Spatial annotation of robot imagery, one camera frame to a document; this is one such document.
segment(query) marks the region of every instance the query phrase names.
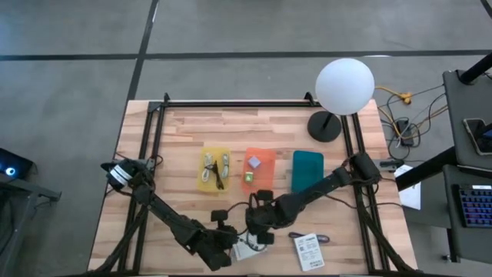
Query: blue light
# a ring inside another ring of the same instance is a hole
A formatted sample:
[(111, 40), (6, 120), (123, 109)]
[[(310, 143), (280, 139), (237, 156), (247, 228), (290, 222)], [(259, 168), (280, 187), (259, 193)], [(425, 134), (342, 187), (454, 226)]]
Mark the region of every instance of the blue light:
[(13, 176), (15, 174), (15, 169), (14, 168), (7, 168), (5, 170), (5, 174), (7, 174), (9, 176)]

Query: yellow container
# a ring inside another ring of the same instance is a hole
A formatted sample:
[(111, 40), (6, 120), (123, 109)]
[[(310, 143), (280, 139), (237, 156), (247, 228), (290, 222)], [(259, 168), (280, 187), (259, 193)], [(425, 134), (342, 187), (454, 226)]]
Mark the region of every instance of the yellow container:
[[(213, 173), (211, 170), (209, 170), (209, 175), (208, 175), (208, 180), (206, 182), (202, 181), (202, 174), (203, 171), (205, 170), (205, 155), (206, 154), (211, 154), (212, 155), (212, 165), (217, 161), (217, 166), (218, 166), (218, 173), (219, 175), (222, 174), (222, 171), (224, 170), (224, 161), (223, 161), (223, 154), (227, 154), (229, 157), (229, 174), (227, 178), (222, 178), (222, 185), (224, 186), (224, 189), (219, 189), (217, 187), (217, 179), (215, 177), (215, 173)], [(198, 177), (197, 177), (197, 184), (198, 184), (198, 190), (203, 191), (203, 192), (226, 192), (229, 190), (229, 175), (231, 174), (231, 150), (225, 147), (204, 147), (201, 149), (201, 156), (200, 156), (200, 164), (198, 166)]]

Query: green object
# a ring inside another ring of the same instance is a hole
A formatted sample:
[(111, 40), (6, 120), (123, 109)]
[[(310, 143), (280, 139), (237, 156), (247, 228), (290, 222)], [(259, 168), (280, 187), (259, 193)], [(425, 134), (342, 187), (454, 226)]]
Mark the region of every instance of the green object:
[(292, 162), (292, 192), (302, 192), (323, 178), (323, 154), (297, 150)]
[(244, 181), (245, 182), (253, 182), (253, 172), (245, 172), (244, 173)]

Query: lamp stand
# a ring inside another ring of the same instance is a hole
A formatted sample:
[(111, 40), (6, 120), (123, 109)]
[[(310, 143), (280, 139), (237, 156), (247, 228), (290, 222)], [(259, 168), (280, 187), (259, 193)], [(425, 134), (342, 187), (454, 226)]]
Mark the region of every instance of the lamp stand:
[(307, 132), (319, 142), (331, 142), (341, 133), (340, 119), (331, 112), (315, 112), (309, 118)]

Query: concrete floor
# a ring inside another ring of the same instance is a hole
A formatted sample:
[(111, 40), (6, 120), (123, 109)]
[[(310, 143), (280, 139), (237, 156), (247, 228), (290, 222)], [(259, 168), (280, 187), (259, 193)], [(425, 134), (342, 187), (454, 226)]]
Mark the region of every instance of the concrete floor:
[[(0, 55), (137, 53), (151, 0), (4, 0)], [(161, 0), (148, 52), (466, 50), (492, 48), (492, 19), (478, 0)], [(361, 58), (378, 85), (419, 92), (446, 70), (480, 56)], [(136, 98), (300, 98), (314, 91), (333, 58), (146, 61)], [(16, 276), (83, 272), (101, 209), (105, 177), (98, 165), (115, 149), (135, 61), (0, 62), (0, 147), (38, 164), (35, 180), (63, 191), (39, 209)], [(436, 96), (393, 105), (412, 116)], [(378, 104), (389, 95), (375, 92)], [(441, 100), (436, 108), (445, 104)], [(452, 145), (441, 115), (409, 159)], [(407, 221), (419, 268), (429, 273), (489, 276), (491, 265), (447, 264), (443, 229)]]

